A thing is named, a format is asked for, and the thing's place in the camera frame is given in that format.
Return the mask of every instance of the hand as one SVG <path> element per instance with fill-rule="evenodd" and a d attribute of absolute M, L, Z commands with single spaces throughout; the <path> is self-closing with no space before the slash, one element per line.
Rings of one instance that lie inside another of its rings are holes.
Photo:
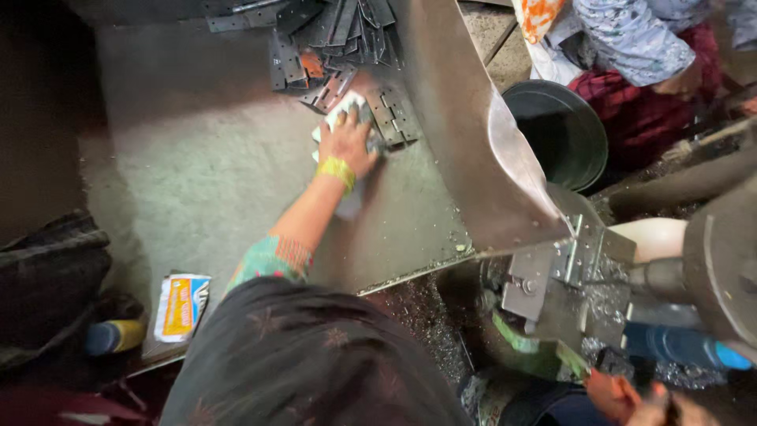
<path fill-rule="evenodd" d="M 757 115 L 757 96 L 741 104 L 741 110 L 746 115 Z"/>
<path fill-rule="evenodd" d="M 661 384 L 653 385 L 652 396 L 634 412 L 625 426 L 665 426 L 674 420 L 668 418 L 671 403 L 678 411 L 675 423 L 680 426 L 720 426 L 703 407 L 678 393 L 669 393 Z"/>
<path fill-rule="evenodd" d="M 357 106 L 350 108 L 350 114 L 341 112 L 334 123 L 334 129 L 324 121 L 321 123 L 321 143 L 318 158 L 325 160 L 336 157 L 347 162 L 357 179 L 368 174 L 379 158 L 377 151 L 366 151 L 366 139 L 371 123 L 357 122 Z"/>
<path fill-rule="evenodd" d="M 690 101 L 702 86 L 702 65 L 696 59 L 685 70 L 652 86 L 660 95 L 675 95 Z"/>

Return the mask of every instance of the green part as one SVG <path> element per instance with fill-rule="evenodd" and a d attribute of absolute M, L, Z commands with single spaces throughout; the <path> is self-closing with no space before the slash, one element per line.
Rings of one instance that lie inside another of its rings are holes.
<path fill-rule="evenodd" d="M 494 326 L 502 334 L 502 337 L 507 340 L 507 343 L 512 345 L 512 348 L 522 353 L 537 353 L 539 352 L 539 339 L 530 339 L 523 337 L 516 333 L 509 325 L 502 321 L 502 318 L 497 315 L 496 312 L 491 313 L 491 320 L 494 322 Z"/>
<path fill-rule="evenodd" d="M 589 364 L 586 362 L 584 357 L 577 354 L 573 349 L 564 344 L 561 340 L 557 341 L 556 352 L 557 358 L 560 358 L 560 361 L 562 361 L 562 363 L 568 367 L 570 372 L 573 373 L 573 375 L 576 376 L 580 381 L 591 374 Z"/>

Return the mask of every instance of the concrete floor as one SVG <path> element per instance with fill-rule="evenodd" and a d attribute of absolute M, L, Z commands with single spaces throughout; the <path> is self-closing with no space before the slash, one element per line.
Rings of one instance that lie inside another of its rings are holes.
<path fill-rule="evenodd" d="M 483 59 L 516 16 L 512 8 L 498 5 L 476 2 L 461 2 L 459 5 L 478 56 Z M 505 45 L 486 69 L 500 92 L 528 79 L 531 74 L 531 57 L 520 36 L 520 28 L 516 28 L 505 41 Z"/>

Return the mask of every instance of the wrist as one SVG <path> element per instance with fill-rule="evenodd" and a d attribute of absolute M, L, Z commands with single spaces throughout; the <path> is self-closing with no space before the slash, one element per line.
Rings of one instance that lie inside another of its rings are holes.
<path fill-rule="evenodd" d="M 316 178 L 328 178 L 325 181 L 337 181 L 341 183 L 343 194 L 352 192 L 355 185 L 355 173 L 345 160 L 329 156 L 324 158 L 316 169 Z"/>

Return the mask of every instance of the plastic bottle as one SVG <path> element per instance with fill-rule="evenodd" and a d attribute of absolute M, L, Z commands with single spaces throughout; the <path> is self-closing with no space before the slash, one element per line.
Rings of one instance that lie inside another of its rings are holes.
<path fill-rule="evenodd" d="M 123 352 L 139 346 L 147 335 L 147 326 L 137 320 L 111 320 L 89 326 L 84 344 L 90 356 Z"/>

